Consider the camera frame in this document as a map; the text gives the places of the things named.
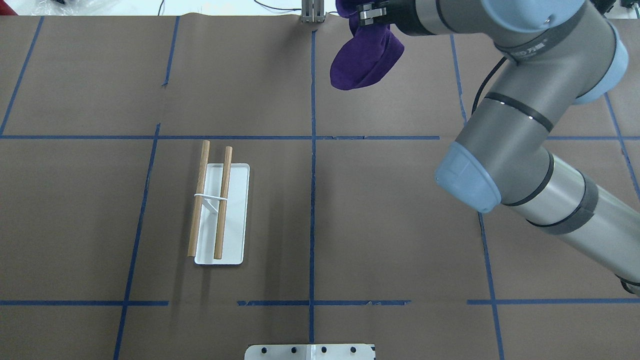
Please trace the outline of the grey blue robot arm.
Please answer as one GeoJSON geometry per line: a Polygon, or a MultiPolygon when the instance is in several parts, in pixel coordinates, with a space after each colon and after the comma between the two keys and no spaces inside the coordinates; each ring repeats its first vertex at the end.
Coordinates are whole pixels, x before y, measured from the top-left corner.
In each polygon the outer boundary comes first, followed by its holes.
{"type": "Polygon", "coordinates": [[[617,28],[589,0],[378,0],[364,27],[403,34],[485,34],[507,66],[435,172],[439,186],[486,214],[498,204],[589,256],[639,294],[639,214],[544,148],[571,105],[597,100],[629,63],[617,28]]]}

